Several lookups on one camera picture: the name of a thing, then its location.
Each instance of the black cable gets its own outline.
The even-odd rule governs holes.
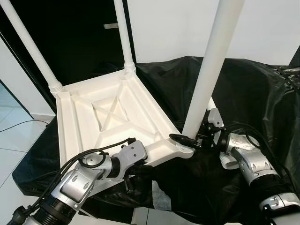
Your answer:
[[[53,189],[59,184],[59,182],[61,181],[61,179],[64,177],[64,175],[66,174],[66,172],[69,170],[69,168],[80,158],[88,155],[88,154],[91,154],[91,153],[94,153],[94,152],[97,152],[97,151],[103,151],[103,150],[106,150],[106,149],[109,149],[109,148],[113,148],[115,146],[118,146],[118,145],[121,145],[127,141],[129,141],[130,138],[124,140],[124,141],[121,141],[121,142],[118,142],[118,143],[115,143],[115,144],[111,144],[111,145],[108,145],[106,147],[103,147],[103,148],[99,148],[99,149],[90,149],[90,150],[87,150],[87,151],[84,151],[82,153],[79,153],[78,155],[74,156],[73,158],[71,158],[69,161],[67,161],[62,167],[61,169],[59,170],[59,172],[56,174],[56,176],[54,177],[54,179],[52,180],[52,182],[49,184],[49,186],[45,189],[45,191],[41,194],[41,196],[35,201],[35,203],[32,205],[32,206],[29,206],[28,209],[26,209],[24,211],[24,214],[26,216],[29,216],[31,213],[33,213],[35,210],[37,210],[39,208],[39,204],[40,202],[45,198],[45,196],[48,196],[52,191]]]
[[[102,160],[101,160],[99,163],[97,163],[97,164],[95,164],[95,165],[87,165],[87,164],[83,163],[83,158],[79,158],[79,159],[78,159],[78,162],[79,162],[80,165],[82,165],[83,167],[90,168],[90,169],[96,168],[96,167],[98,167],[98,166],[101,166],[101,165],[105,162],[106,155],[108,155],[108,153],[105,153],[105,152],[103,152],[102,150],[99,150],[99,152],[100,152],[99,155],[102,155],[103,158],[102,158]]]
[[[36,177],[35,179],[36,179],[36,180],[40,180],[40,179],[43,179],[43,178],[45,178],[45,177],[49,177],[49,176],[51,176],[51,175],[57,174],[58,172],[59,172],[59,170],[52,171],[52,172],[48,172],[48,173],[45,173],[45,174],[43,174],[43,175],[41,175],[41,176],[39,176],[39,177]]]
[[[251,140],[251,138],[250,138],[249,135],[248,135],[247,130],[246,130],[246,132],[245,132],[245,135],[246,135],[246,138],[248,139],[248,141],[249,141],[254,147],[256,147],[256,148],[258,148],[258,149],[261,148],[259,145],[255,144],[255,143]]]
[[[211,141],[213,147],[217,146],[216,143],[214,142],[214,138],[213,137],[210,139],[210,141]]]
[[[230,124],[230,125],[227,125],[227,126],[224,126],[224,127],[217,127],[217,128],[214,128],[214,130],[219,131],[219,130],[224,130],[224,129],[231,128],[231,127],[236,127],[236,126],[247,127],[247,128],[249,128],[252,132],[254,132],[257,136],[259,136],[259,138],[263,141],[263,144],[264,144],[264,146],[266,147],[268,153],[271,155],[271,157],[274,159],[274,161],[275,161],[278,165],[280,165],[280,166],[283,168],[283,170],[285,171],[286,175],[288,176],[288,178],[289,178],[289,180],[290,180],[290,182],[291,182],[291,185],[292,185],[292,188],[293,188],[295,194],[298,195],[298,192],[296,191],[297,189],[296,189],[296,186],[295,186],[295,184],[294,184],[294,182],[293,182],[293,180],[292,180],[292,176],[291,176],[290,171],[289,171],[289,170],[286,168],[286,166],[283,165],[283,164],[279,161],[279,159],[274,155],[274,153],[272,152],[271,147],[269,146],[269,143],[267,142],[267,140],[264,138],[264,136],[263,136],[256,128],[254,128],[253,126],[251,126],[251,125],[249,125],[249,124],[246,124],[246,123],[234,123],[234,124]]]
[[[46,123],[47,125],[49,125],[49,123],[47,123],[47,122],[45,122],[45,121],[42,121],[42,120],[28,120],[28,121],[24,121],[24,122],[22,122],[22,123],[34,122],[34,121],[43,122],[43,123]],[[6,128],[6,129],[4,129],[4,130],[0,130],[0,132],[6,131],[6,130],[8,130],[8,129],[10,129],[10,128],[14,128],[14,127],[16,127],[16,126],[18,126],[18,125],[20,125],[20,124],[22,124],[22,123],[18,123],[18,124],[16,124],[16,125],[13,125],[12,127]]]

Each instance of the tiled floor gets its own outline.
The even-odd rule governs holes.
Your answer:
[[[0,106],[0,131],[32,118],[21,107]],[[36,197],[24,196],[12,178],[12,171],[45,128],[42,122],[28,122],[0,132],[0,199],[5,206],[0,210],[0,224],[7,224],[14,210],[33,204]],[[137,225],[192,225],[192,223],[167,211],[147,208],[135,209],[133,223]],[[108,220],[75,215],[71,225],[124,225]]]
[[[4,88],[0,83],[0,106],[2,107],[12,107],[21,108],[19,103],[11,96],[11,94]]]

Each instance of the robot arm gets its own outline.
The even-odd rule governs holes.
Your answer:
[[[79,159],[79,163],[68,172],[51,194],[41,203],[35,215],[26,222],[24,210],[18,208],[8,225],[67,225],[89,197],[97,180],[122,180],[128,169],[147,158],[140,141],[128,141],[119,153],[109,157],[108,153],[91,153]]]
[[[295,225],[300,222],[299,198],[283,182],[260,149],[253,146],[245,135],[230,133],[224,150],[237,160],[269,224]]]
[[[207,111],[196,140],[170,134],[180,144],[201,150],[213,146],[237,161],[243,177],[259,202],[259,208],[269,225],[300,223],[300,200],[281,179],[253,137],[228,133],[218,128],[218,109]]]

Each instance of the black connector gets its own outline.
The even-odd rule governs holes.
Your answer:
[[[225,152],[228,148],[228,144],[229,144],[229,132],[222,130],[220,133],[220,137],[219,140],[217,142],[217,150],[218,151],[222,151]]]
[[[178,142],[179,144],[191,147],[191,148],[199,148],[200,146],[197,145],[197,141],[191,139],[184,135],[177,135],[177,134],[169,134],[169,137],[173,140]]]
[[[7,225],[22,225],[25,223],[27,216],[24,214],[25,208],[20,206],[13,213],[13,218]]]
[[[127,141],[128,145],[132,144],[133,142],[136,142],[135,137],[134,138],[128,138],[128,141]]]

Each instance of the black plastic sheet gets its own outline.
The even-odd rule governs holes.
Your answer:
[[[137,75],[179,130],[188,112],[201,62],[202,58],[187,56],[136,65]],[[275,155],[290,170],[299,187],[299,70],[226,59],[212,97],[225,124],[247,123],[267,137]],[[29,156],[15,169],[14,180],[24,194],[40,194],[51,176],[37,178],[59,169],[58,145],[54,143],[57,138],[33,146]],[[47,145],[52,156],[41,153]],[[127,194],[121,183],[92,198],[122,207],[153,208],[151,181],[156,180],[170,196],[172,210],[189,221],[203,225],[261,224],[255,196],[241,173],[223,169],[215,150],[199,151],[190,159],[172,159],[156,166],[152,174],[131,180],[133,193]]]

